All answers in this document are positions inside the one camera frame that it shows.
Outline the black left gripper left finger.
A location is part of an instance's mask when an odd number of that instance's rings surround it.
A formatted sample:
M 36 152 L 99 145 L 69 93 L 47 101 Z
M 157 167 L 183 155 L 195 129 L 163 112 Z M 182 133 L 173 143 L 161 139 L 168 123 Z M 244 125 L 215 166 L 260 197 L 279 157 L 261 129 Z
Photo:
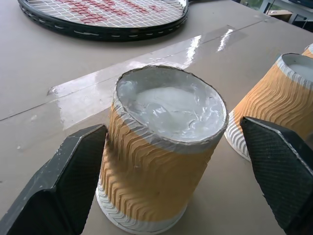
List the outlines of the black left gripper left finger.
M 0 221 L 2 235 L 80 235 L 97 188 L 107 128 L 68 136 Z

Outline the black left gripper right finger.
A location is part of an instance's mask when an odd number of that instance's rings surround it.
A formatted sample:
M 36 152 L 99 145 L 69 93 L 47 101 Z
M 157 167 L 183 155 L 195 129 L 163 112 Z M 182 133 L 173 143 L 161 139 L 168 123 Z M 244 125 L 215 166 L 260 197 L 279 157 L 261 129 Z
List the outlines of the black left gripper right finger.
M 242 117 L 254 176 L 287 235 L 313 233 L 313 151 L 294 131 Z

